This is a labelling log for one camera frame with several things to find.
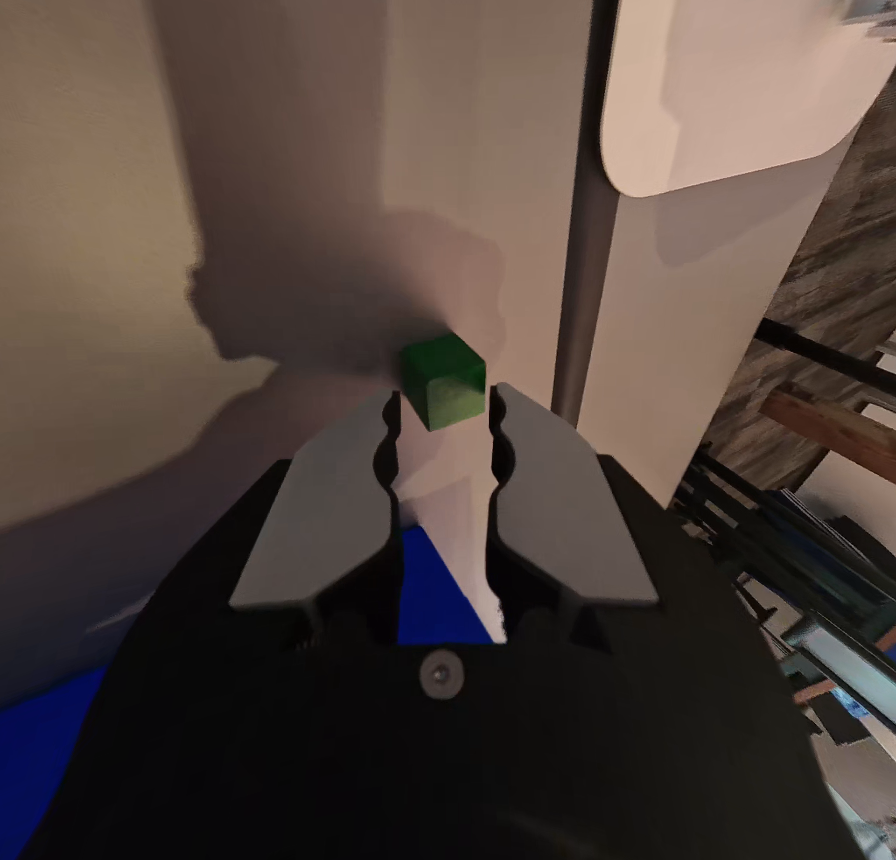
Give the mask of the blue plastic bin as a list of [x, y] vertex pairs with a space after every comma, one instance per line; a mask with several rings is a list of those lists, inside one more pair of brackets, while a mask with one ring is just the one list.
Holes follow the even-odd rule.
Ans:
[[[404, 530], [400, 644], [493, 641], [420, 527]], [[69, 677], [1, 712], [1, 857], [19, 856], [55, 795], [108, 665]]]

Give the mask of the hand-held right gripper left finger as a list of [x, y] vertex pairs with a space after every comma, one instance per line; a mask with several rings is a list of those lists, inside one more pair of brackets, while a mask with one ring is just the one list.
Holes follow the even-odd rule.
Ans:
[[398, 534], [400, 395], [380, 390], [289, 463], [230, 607], [307, 605]]

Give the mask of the green wooden cube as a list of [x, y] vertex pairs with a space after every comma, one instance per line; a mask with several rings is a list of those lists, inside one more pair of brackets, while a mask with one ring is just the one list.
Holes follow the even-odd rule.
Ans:
[[452, 331], [399, 351], [404, 397], [428, 432], [441, 431], [486, 411], [486, 361]]

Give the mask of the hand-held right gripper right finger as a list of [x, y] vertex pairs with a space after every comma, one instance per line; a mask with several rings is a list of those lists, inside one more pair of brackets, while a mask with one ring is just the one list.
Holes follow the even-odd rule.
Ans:
[[593, 447], [508, 383], [492, 387], [496, 489], [488, 535], [545, 584], [588, 603], [651, 607], [658, 593]]

